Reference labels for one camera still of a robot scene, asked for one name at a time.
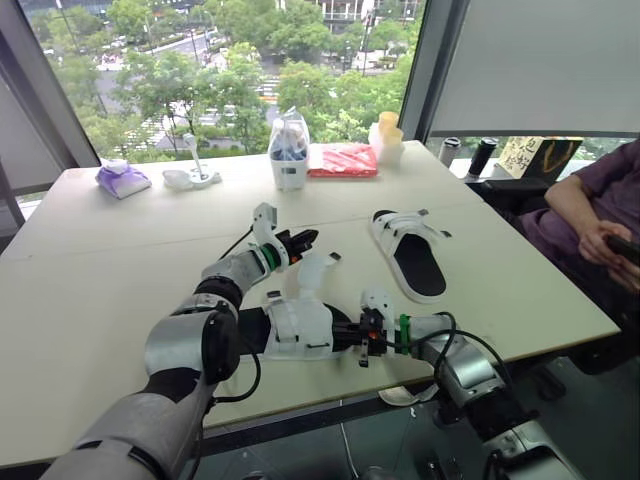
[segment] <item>window shade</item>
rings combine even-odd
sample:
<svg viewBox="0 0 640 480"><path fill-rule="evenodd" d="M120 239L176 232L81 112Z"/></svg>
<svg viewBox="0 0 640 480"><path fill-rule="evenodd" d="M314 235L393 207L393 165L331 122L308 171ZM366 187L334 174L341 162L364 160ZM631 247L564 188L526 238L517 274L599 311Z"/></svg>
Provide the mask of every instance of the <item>window shade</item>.
<svg viewBox="0 0 640 480"><path fill-rule="evenodd" d="M471 0L432 135L640 131L640 1Z"/></svg>

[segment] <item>purple package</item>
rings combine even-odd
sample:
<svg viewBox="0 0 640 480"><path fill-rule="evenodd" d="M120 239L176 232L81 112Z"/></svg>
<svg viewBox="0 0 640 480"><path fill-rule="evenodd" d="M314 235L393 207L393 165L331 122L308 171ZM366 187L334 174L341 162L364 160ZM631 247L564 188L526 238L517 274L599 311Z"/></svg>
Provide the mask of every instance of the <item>purple package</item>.
<svg viewBox="0 0 640 480"><path fill-rule="evenodd" d="M126 160L103 160L96 181L120 200L151 186L146 175L131 167Z"/></svg>

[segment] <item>white slipper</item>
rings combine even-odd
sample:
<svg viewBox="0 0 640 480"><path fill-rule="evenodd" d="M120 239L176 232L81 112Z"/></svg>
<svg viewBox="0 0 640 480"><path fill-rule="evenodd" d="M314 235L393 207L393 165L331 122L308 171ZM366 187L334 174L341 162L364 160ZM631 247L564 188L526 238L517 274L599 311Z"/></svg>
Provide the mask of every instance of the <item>white slipper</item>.
<svg viewBox="0 0 640 480"><path fill-rule="evenodd" d="M434 383L415 395L404 387L393 387L380 390L378 396L384 403L393 407L409 407L418 402L428 402L436 393L438 393L438 386Z"/></svg>
<svg viewBox="0 0 640 480"><path fill-rule="evenodd" d="M426 210L416 213L376 212L371 231L387 258L400 289L414 302L434 303L444 294L447 282L433 255L438 239L451 237L423 223Z"/></svg>

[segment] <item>black insole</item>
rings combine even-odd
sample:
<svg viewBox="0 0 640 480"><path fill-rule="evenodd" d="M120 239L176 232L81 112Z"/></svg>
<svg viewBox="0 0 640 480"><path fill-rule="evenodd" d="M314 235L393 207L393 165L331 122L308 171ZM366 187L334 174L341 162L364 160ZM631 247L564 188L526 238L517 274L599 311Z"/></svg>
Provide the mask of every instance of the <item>black insole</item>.
<svg viewBox="0 0 640 480"><path fill-rule="evenodd" d="M393 255L407 283L416 293L433 297L444 293L447 282L424 238L405 234Z"/></svg>

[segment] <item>building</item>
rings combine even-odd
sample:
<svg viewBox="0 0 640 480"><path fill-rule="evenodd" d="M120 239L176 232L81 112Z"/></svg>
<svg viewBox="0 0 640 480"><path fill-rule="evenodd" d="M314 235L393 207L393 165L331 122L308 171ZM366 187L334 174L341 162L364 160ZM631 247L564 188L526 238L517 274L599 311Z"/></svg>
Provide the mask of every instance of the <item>building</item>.
<svg viewBox="0 0 640 480"><path fill-rule="evenodd" d="M322 8L325 24L334 31L342 30L355 21L364 21L372 11L378 17L384 17L382 9L393 7L396 15L402 19L413 19L421 1L424 0L307 0Z"/></svg>

